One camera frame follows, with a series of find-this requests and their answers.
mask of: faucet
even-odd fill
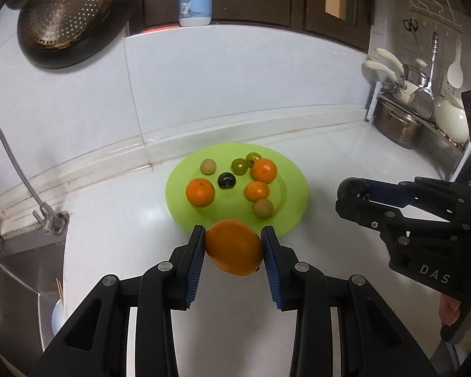
[[[12,150],[10,149],[10,146],[1,128],[0,128],[0,141],[3,144],[3,148],[5,149],[5,152],[7,153],[7,156],[9,157],[10,162],[13,164],[15,171],[18,173],[19,177],[21,178],[21,181],[26,186],[31,196],[35,199],[35,201],[38,203],[40,207],[40,213],[42,214],[42,216],[40,216],[40,214],[36,212],[35,210],[33,211],[33,216],[42,225],[42,228],[47,234],[54,234],[54,235],[61,234],[66,225],[65,218],[60,214],[56,214],[56,212],[52,209],[52,207],[49,204],[47,204],[45,201],[42,201],[42,199],[36,193],[34,188],[31,186],[30,182],[28,181],[23,171],[21,170],[21,167],[19,166],[18,161],[14,157],[14,154]],[[0,249],[1,249],[2,244],[3,244],[3,238],[0,236]]]

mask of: green plate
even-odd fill
[[[266,219],[253,214],[253,203],[244,197],[244,188],[252,181],[251,169],[244,176],[235,176],[232,189],[218,187],[218,176],[231,172],[232,160],[246,158],[250,152],[271,159],[277,166],[277,177],[269,184],[269,200],[274,205],[273,214]],[[200,171],[204,159],[216,162],[216,172],[205,176]],[[185,194],[187,184],[195,178],[211,181],[215,188],[214,201],[206,207],[192,205]],[[282,236],[297,225],[307,208],[309,188],[300,169],[287,157],[267,147],[249,143],[225,143],[200,149],[185,157],[171,172],[166,184],[166,202],[171,215],[190,233],[196,224],[209,229],[212,224],[233,218],[245,222],[257,234],[265,225],[272,225],[277,236]]]

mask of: black ball joint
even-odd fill
[[[362,178],[349,177],[338,185],[337,199],[352,197],[356,199],[370,199],[370,187]]]

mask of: blue gripper pad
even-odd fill
[[[412,205],[414,196],[404,185],[384,183],[382,181],[363,179],[370,188],[370,201],[379,202],[385,205],[403,208]]]
[[[185,291],[185,306],[190,308],[190,304],[195,300],[197,286],[201,277],[202,264],[204,263],[204,234],[197,240],[195,252],[187,272],[187,287]]]
[[[264,227],[261,233],[261,241],[264,247],[264,262],[265,271],[267,272],[267,280],[269,281],[270,293],[272,300],[276,303],[278,309],[283,308],[284,297],[281,290],[281,274],[274,255],[273,247],[270,238],[276,236],[272,227]]]

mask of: spatula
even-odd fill
[[[460,88],[464,82],[464,75],[462,73],[462,68],[461,68],[461,50],[462,50],[462,42],[461,40],[457,40],[456,59],[448,67],[448,72],[447,72],[448,83],[450,83],[454,88]]]
[[[431,56],[431,71],[429,74],[429,82],[427,86],[417,89],[412,93],[409,106],[413,108],[419,115],[429,119],[435,110],[435,97],[432,93],[432,74],[435,70],[436,52],[438,50],[438,34],[436,32],[432,35],[432,56]]]

